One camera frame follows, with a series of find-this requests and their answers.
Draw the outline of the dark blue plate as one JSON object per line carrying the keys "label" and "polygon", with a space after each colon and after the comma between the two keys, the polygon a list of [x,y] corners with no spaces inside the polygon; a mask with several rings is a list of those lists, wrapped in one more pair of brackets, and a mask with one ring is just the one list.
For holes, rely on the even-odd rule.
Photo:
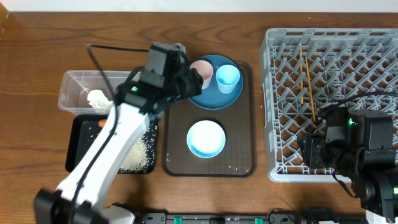
{"label": "dark blue plate", "polygon": [[[200,60],[206,60],[211,63],[213,67],[213,76],[208,88],[202,90],[201,95],[191,97],[189,100],[194,105],[207,110],[220,110],[232,105],[239,98],[244,84],[243,75],[237,63],[222,55],[205,55],[200,57]],[[233,65],[239,69],[241,74],[238,84],[230,94],[223,94],[220,92],[216,82],[216,71],[223,65]]]}

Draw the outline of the orange carrot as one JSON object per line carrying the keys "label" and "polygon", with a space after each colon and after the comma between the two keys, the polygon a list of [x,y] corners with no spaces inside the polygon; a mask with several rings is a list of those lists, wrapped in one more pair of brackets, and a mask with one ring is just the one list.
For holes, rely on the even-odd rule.
{"label": "orange carrot", "polygon": [[98,122],[98,126],[101,127],[101,128],[103,128],[105,126],[105,124],[106,124],[106,120],[105,119],[102,119],[102,120],[100,120]]}

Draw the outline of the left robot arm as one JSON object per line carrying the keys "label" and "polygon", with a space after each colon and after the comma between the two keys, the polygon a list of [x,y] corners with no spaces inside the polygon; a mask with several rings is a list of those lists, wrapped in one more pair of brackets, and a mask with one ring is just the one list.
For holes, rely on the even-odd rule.
{"label": "left robot arm", "polygon": [[119,168],[152,120],[170,103],[201,94],[203,78],[189,67],[185,47],[152,43],[145,66],[111,90],[105,125],[78,165],[56,191],[34,198],[36,223],[134,223],[134,212],[104,203]]}

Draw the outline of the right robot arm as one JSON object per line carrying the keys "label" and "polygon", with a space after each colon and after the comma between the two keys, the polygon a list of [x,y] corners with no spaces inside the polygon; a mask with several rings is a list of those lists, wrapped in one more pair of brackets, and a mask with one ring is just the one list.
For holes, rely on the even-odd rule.
{"label": "right robot arm", "polygon": [[338,183],[361,207],[386,223],[397,218],[397,164],[393,120],[376,110],[349,110],[331,105],[320,111],[326,122],[323,134],[297,138],[303,161],[311,169],[332,168],[333,178],[349,178],[351,185]]}

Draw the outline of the light blue bowl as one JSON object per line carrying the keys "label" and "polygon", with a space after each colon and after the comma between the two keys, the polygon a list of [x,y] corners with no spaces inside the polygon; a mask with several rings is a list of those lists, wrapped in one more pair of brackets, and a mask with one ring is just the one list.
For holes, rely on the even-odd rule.
{"label": "light blue bowl", "polygon": [[190,127],[186,141],[192,154],[199,158],[209,159],[217,156],[224,149],[226,133],[220,124],[202,120]]}

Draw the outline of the light blue cup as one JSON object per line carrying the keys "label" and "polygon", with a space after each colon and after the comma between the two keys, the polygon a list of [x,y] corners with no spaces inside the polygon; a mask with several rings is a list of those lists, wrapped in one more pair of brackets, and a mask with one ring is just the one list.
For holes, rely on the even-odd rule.
{"label": "light blue cup", "polygon": [[238,84],[241,74],[233,65],[223,65],[216,71],[216,82],[220,92],[230,94]]}

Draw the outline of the pile of white rice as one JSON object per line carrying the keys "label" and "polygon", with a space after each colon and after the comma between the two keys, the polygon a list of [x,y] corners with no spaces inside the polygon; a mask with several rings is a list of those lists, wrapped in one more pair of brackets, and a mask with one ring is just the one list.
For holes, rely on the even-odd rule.
{"label": "pile of white rice", "polygon": [[[155,119],[140,140],[133,145],[118,171],[119,174],[148,174],[154,169],[158,121]],[[100,131],[101,127],[98,126],[98,121],[83,122],[75,165],[81,161]]]}

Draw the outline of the pink cup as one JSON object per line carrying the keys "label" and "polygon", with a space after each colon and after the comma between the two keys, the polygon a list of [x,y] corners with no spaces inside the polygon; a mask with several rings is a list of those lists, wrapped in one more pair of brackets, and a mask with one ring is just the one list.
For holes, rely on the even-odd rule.
{"label": "pink cup", "polygon": [[213,67],[211,63],[206,60],[197,60],[190,65],[190,68],[195,68],[198,74],[203,78],[202,89],[208,88],[213,76]]}

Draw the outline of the white tissue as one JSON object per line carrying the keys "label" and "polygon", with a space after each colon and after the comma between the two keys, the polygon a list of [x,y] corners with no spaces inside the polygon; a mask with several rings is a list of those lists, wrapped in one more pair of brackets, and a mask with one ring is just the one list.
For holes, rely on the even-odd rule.
{"label": "white tissue", "polygon": [[87,95],[88,104],[94,109],[110,109],[113,101],[108,100],[101,90],[91,90]]}

